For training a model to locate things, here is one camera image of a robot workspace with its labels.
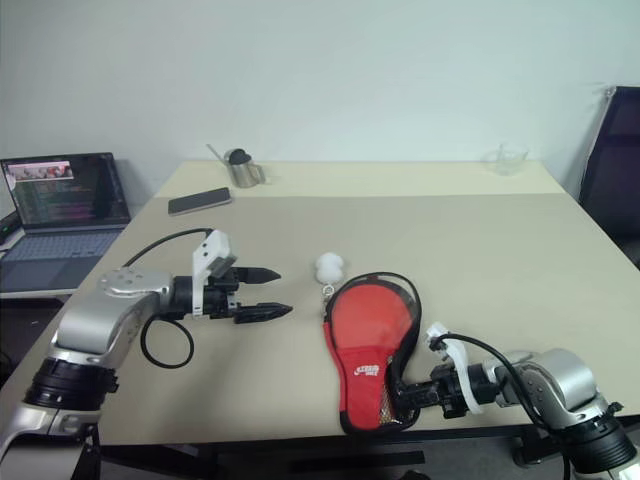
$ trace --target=beige tabletop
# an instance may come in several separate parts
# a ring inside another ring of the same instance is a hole
[[[120,389],[104,405],[104,442],[340,434],[338,376],[324,343],[320,286],[313,279],[315,258],[329,250],[346,259],[349,277],[390,270],[412,279],[422,296],[423,330],[439,321],[505,351],[570,349],[593,369],[609,401],[624,404],[623,414],[639,414],[640,387],[625,371],[638,363],[640,273],[571,197],[548,193],[553,185],[545,182],[542,193],[498,195],[236,195],[230,205],[177,217],[166,214],[168,198],[154,198],[68,304],[80,301],[101,273],[154,239],[211,226],[230,235],[237,265],[282,274],[270,284],[243,286],[239,300],[278,301],[293,305],[294,311],[253,325],[185,319],[196,351],[188,366],[175,371],[147,363],[134,344],[118,371]],[[172,188],[178,187],[184,188],[174,182]],[[198,240],[181,238],[161,246],[139,264],[188,274]],[[56,323],[0,393],[2,423],[42,361]],[[184,357],[186,342],[170,326],[154,327],[150,337],[152,351],[164,361]],[[477,350],[470,353],[474,360],[486,358]],[[438,363],[419,344],[407,378],[424,380]],[[432,408],[413,428],[519,423],[527,423],[520,408],[489,407],[482,416],[455,420],[444,420],[440,409]]]

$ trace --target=table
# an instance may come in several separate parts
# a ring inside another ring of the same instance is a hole
[[[100,422],[103,443],[239,442],[342,433],[338,376],[322,336],[313,262],[325,251],[347,261],[347,276],[391,270],[423,298],[423,330],[440,321],[501,350],[562,346],[593,369],[609,401],[640,414],[636,382],[620,371],[637,363],[640,273],[544,167],[500,177],[487,165],[269,164],[271,184],[233,190],[232,204],[169,217],[169,197],[228,184],[221,165],[186,162],[131,222],[67,302],[79,301],[105,271],[151,241],[194,226],[227,232],[238,266],[264,266],[282,279],[243,286],[240,301],[279,301],[289,315],[264,324],[186,318],[196,342],[191,364],[167,371],[137,345],[119,370]],[[139,265],[189,274],[199,237],[159,247]],[[57,321],[0,392],[0,425],[42,361]],[[171,327],[150,332],[164,361],[184,358]],[[473,360],[485,355],[470,350]],[[407,368],[425,379],[438,363],[418,345]],[[422,412],[414,431],[528,423],[519,408],[444,420]]]

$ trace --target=laptop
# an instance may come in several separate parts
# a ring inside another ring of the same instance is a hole
[[[25,231],[0,260],[0,294],[70,293],[131,220],[113,155],[14,158],[0,165]]]

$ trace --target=floor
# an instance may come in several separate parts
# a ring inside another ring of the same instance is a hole
[[[20,308],[17,315],[13,308]],[[0,322],[0,346],[14,362],[30,348],[31,342],[46,327],[59,304],[39,303],[25,309],[24,305],[2,304]],[[631,434],[640,445],[640,430]],[[541,465],[524,469],[511,458],[513,440],[507,438],[481,438],[429,441],[369,448],[366,451],[280,451],[262,454],[222,454],[218,458],[224,467],[220,479],[349,479],[349,480],[396,480],[408,470],[426,474],[431,480],[519,480],[560,479],[562,463],[559,458],[545,461]],[[346,456],[358,455],[345,466]],[[377,468],[370,465],[371,456],[389,460],[395,466]],[[398,459],[416,463],[400,462]],[[108,462],[102,463],[103,480],[172,480],[178,477],[123,467]]]

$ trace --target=red paddle cover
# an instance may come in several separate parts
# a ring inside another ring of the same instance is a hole
[[[411,328],[406,302],[389,286],[362,283],[339,294],[325,337],[340,373],[340,411],[361,430],[380,426],[389,358]]]

